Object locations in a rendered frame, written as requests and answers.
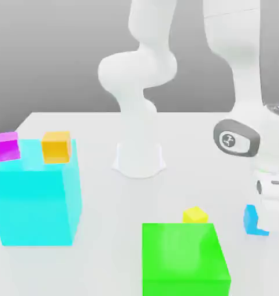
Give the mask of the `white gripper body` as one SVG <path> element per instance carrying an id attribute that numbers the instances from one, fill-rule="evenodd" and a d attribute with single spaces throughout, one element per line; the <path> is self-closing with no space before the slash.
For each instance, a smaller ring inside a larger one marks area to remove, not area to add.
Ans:
<path id="1" fill-rule="evenodd" d="M 262 220 L 279 220 L 279 199 L 261 198 L 259 201 L 258 216 Z"/>

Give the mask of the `small blue cube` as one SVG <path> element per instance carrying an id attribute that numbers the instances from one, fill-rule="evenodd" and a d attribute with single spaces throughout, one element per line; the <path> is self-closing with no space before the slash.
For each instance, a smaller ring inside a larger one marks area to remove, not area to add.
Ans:
<path id="1" fill-rule="evenodd" d="M 254 205 L 246 205 L 243 224 L 245 232 L 249 235 L 268 236 L 269 232 L 258 228 L 258 214 Z"/>

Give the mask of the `small yellow cube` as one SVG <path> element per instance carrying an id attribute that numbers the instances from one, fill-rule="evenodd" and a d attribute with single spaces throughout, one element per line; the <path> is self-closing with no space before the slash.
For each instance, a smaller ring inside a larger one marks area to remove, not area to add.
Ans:
<path id="1" fill-rule="evenodd" d="M 186 209 L 183 212 L 183 223 L 207 223 L 209 216 L 200 207 Z"/>

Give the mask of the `small orange cube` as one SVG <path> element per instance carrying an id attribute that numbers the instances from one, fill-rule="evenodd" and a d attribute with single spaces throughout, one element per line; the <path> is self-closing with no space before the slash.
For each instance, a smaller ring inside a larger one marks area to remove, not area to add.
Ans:
<path id="1" fill-rule="evenodd" d="M 41 143 L 45 164 L 61 164 L 70 161 L 72 148 L 69 131 L 46 132 Z"/>

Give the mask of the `small magenta cube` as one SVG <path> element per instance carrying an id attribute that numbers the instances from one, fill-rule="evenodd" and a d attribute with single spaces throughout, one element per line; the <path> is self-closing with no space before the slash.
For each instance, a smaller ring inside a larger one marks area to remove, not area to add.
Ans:
<path id="1" fill-rule="evenodd" d="M 21 158 L 17 132 L 0 133 L 0 162 Z"/>

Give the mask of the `large green box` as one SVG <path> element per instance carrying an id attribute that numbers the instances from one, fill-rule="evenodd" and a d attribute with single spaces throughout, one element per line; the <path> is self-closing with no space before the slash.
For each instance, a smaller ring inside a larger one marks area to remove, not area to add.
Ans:
<path id="1" fill-rule="evenodd" d="M 142 225 L 142 296 L 229 296 L 230 285 L 214 224 Z"/>

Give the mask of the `large cyan box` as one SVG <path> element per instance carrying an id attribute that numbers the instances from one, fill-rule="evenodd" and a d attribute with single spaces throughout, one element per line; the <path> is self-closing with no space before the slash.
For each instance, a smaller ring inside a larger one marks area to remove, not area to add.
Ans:
<path id="1" fill-rule="evenodd" d="M 70 161 L 46 164 L 37 139 L 20 140 L 21 158 L 0 162 L 0 240 L 4 246 L 70 246 L 82 198 L 77 144 Z"/>

